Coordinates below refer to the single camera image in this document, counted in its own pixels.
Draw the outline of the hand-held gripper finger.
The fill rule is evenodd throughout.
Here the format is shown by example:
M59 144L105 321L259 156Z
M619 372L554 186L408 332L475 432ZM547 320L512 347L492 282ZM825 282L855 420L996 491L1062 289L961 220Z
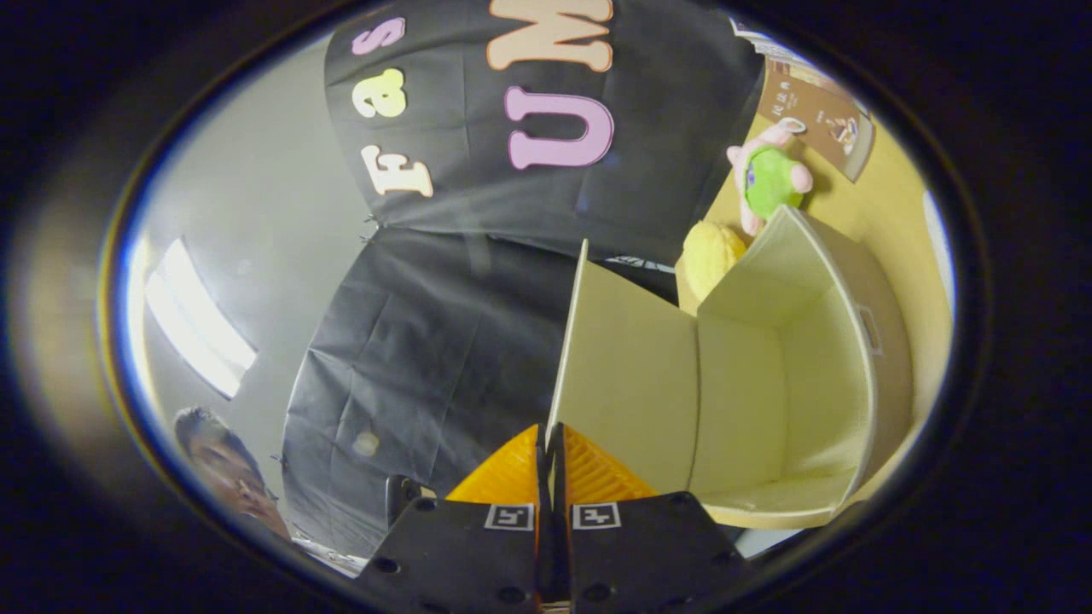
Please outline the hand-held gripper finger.
M553 544L543 459L531 425L447 496L407 501L356 594L383 613L538 613Z
M652 489L563 423L550 436L553 555L573 613L700 613L752 574L693 493Z

